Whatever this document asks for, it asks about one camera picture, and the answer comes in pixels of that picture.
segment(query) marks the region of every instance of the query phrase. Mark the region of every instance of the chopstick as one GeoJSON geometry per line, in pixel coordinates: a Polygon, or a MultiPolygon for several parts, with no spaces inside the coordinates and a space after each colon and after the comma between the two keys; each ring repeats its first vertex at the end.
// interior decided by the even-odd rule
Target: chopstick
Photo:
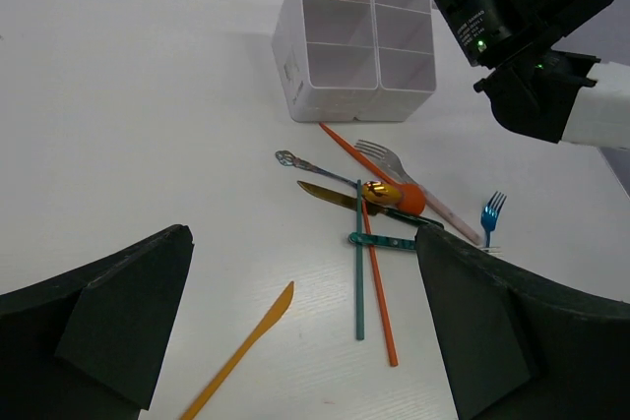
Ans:
{"type": "MultiPolygon", "coordinates": [[[[363,196],[361,195],[361,181],[356,181],[356,231],[362,233],[361,228],[361,203],[363,196]]],[[[362,341],[365,339],[365,307],[363,302],[363,245],[356,245],[356,269],[354,272],[354,297],[355,297],[355,317],[356,317],[356,339],[362,341]]]]}
{"type": "Polygon", "coordinates": [[[403,199],[396,204],[398,210],[406,211],[408,213],[413,213],[415,215],[420,215],[424,210],[424,206],[426,204],[426,198],[424,197],[424,193],[422,190],[414,185],[414,184],[399,184],[390,176],[388,176],[385,172],[381,171],[372,161],[370,161],[367,157],[365,157],[360,151],[355,150],[354,147],[344,140],[342,137],[337,135],[334,131],[328,128],[325,124],[319,124],[333,140],[337,142],[337,144],[342,147],[346,152],[356,159],[360,164],[363,164],[363,167],[366,167],[382,180],[387,182],[388,184],[398,188],[403,193],[403,199]]]}
{"type": "MultiPolygon", "coordinates": [[[[370,227],[370,218],[367,213],[367,204],[361,199],[363,210],[363,221],[365,222],[365,233],[372,234],[370,227]]],[[[370,245],[370,261],[372,263],[372,273],[374,274],[374,286],[376,288],[376,298],[378,300],[378,310],[381,313],[381,322],[383,323],[383,332],[385,334],[385,345],[387,346],[387,355],[390,359],[390,366],[395,368],[398,366],[398,355],[396,354],[396,344],[394,344],[394,335],[392,334],[392,325],[390,323],[390,314],[387,311],[387,302],[385,301],[385,290],[383,289],[383,281],[381,280],[381,272],[378,269],[378,260],[376,259],[376,248],[370,245]]]]}

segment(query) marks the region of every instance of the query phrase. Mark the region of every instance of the blue fork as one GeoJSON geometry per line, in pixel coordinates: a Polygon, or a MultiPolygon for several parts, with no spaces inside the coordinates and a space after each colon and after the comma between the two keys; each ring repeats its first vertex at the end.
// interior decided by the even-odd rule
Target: blue fork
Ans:
{"type": "Polygon", "coordinates": [[[495,192],[481,212],[481,226],[485,230],[486,248],[490,246],[490,233],[496,230],[496,222],[506,199],[507,196],[502,192],[495,192]]]}

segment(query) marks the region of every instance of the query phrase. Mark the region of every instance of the fork tines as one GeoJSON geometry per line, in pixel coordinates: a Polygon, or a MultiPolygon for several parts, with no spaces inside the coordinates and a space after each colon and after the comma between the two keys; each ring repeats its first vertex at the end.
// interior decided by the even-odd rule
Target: fork tines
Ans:
{"type": "Polygon", "coordinates": [[[505,194],[503,194],[502,192],[495,192],[494,195],[492,196],[492,199],[490,199],[490,202],[488,203],[488,206],[496,211],[497,213],[499,213],[501,211],[501,209],[503,209],[503,204],[505,204],[505,201],[507,199],[507,196],[505,194]]]}
{"type": "Polygon", "coordinates": [[[357,141],[354,147],[357,150],[361,151],[363,154],[376,157],[377,159],[382,159],[383,157],[385,157],[385,153],[389,151],[385,147],[381,147],[376,143],[366,142],[365,140],[357,141]]]}

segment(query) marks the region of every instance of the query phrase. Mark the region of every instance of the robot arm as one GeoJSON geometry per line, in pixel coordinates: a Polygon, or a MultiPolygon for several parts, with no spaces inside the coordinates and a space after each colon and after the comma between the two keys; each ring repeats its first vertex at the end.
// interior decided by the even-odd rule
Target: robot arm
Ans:
{"type": "Polygon", "coordinates": [[[434,0],[505,128],[630,149],[630,68],[551,49],[613,0],[434,0]]]}
{"type": "Polygon", "coordinates": [[[630,67],[596,64],[589,78],[597,83],[578,92],[562,141],[630,150],[630,67]]]}

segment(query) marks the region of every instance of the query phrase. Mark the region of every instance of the orange stick in organizer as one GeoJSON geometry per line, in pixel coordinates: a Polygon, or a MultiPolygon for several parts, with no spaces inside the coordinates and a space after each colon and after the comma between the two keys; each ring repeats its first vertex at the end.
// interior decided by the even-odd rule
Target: orange stick in organizer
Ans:
{"type": "MultiPolygon", "coordinates": [[[[370,228],[370,217],[367,214],[367,205],[363,201],[363,221],[365,223],[365,233],[372,234],[370,228]]],[[[390,314],[387,311],[387,302],[385,301],[385,290],[383,289],[383,281],[381,280],[381,272],[378,269],[378,260],[376,259],[376,248],[369,247],[370,262],[372,263],[372,273],[374,274],[374,287],[376,289],[376,299],[378,300],[378,310],[381,313],[381,322],[383,323],[383,333],[385,334],[385,345],[387,346],[387,355],[390,359],[390,366],[395,368],[398,366],[398,355],[396,354],[396,344],[394,344],[394,335],[392,334],[392,324],[390,323],[390,314]]]]}

